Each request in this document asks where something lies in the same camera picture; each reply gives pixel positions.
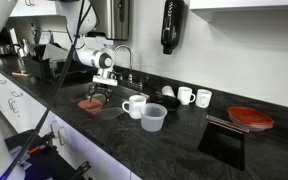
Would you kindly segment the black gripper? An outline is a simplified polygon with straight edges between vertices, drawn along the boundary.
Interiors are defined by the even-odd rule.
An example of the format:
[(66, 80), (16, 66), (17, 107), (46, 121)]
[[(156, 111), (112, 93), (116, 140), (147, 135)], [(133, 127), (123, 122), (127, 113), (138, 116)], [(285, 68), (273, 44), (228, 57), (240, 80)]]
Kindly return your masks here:
[(112, 99), (112, 87), (117, 85), (117, 77), (112, 68), (99, 69), (88, 86), (87, 99), (91, 102), (97, 95), (103, 95), (106, 99), (105, 104), (107, 104)]

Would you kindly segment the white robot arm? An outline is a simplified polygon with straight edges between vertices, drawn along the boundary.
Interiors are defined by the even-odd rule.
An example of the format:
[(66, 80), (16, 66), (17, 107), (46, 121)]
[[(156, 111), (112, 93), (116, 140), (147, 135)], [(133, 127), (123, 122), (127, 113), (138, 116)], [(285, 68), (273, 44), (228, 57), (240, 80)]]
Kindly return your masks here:
[(58, 4), (60, 15), (66, 19), (67, 32), (72, 40), (60, 75), (59, 86), (64, 82), (73, 57), (77, 56), (80, 64), (98, 69), (88, 91), (89, 100), (97, 95), (103, 95), (108, 101), (112, 92), (110, 86), (118, 84), (113, 74), (114, 59), (108, 50), (88, 48), (83, 38), (86, 33), (94, 29), (97, 23), (93, 0), (58, 0)]

